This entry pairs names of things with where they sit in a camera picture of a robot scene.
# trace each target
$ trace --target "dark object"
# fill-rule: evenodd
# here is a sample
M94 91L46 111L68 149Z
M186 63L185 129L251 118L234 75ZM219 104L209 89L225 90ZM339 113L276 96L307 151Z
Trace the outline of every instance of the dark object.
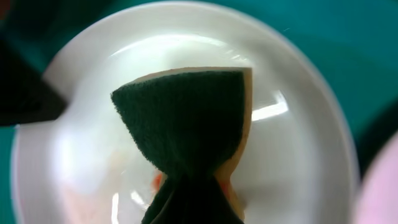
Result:
M66 107L40 74L0 40L0 126L57 119Z
M244 73L187 70L112 94L140 151L168 177L142 223L243 223L213 174L242 140Z
M145 218L142 223L243 224L231 209L214 177L206 182L192 182L182 177L158 215L151 222Z

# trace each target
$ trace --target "dish sponge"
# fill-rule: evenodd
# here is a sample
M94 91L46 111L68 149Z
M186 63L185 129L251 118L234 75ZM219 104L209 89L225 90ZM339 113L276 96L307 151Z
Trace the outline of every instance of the dish sponge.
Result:
M139 150L167 175L142 223L242 223L229 178L246 145L251 86L250 68L180 68L112 93Z

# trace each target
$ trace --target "green surface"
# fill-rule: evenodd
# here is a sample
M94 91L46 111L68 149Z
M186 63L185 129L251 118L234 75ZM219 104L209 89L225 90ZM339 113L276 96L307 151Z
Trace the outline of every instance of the green surface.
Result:
M5 31L9 43L43 72L55 53L84 28L111 13L145 2L19 0L14 2ZM269 24L319 68L344 111L364 171L398 128L398 0L212 2ZM2 131L1 139L11 138L10 133ZM2 143L1 149L1 153L9 154L9 145ZM9 164L8 158L2 157L2 166Z
M14 223L11 202L11 150L14 128L0 128L0 223Z

